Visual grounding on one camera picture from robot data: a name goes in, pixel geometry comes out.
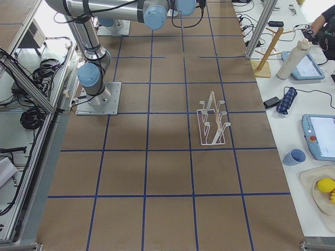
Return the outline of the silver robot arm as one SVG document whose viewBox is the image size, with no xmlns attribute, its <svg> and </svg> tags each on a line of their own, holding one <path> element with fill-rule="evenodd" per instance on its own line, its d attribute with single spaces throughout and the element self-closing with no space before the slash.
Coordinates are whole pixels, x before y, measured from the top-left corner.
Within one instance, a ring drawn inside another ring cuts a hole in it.
<svg viewBox="0 0 335 251">
<path fill-rule="evenodd" d="M 205 6 L 206 1 L 138 1 L 137 20 L 151 30 L 159 30 L 166 22 L 169 10 L 171 17 L 174 13 L 190 16 L 200 8 L 203 16 Z"/>
<path fill-rule="evenodd" d="M 156 30 L 166 21 L 170 1 L 47 1 L 47 4 L 65 16 L 85 59 L 77 77 L 86 98 L 74 104 L 76 112 L 116 115 L 121 83 L 104 81 L 111 55 L 101 45 L 92 18 L 137 21 Z"/>
</svg>

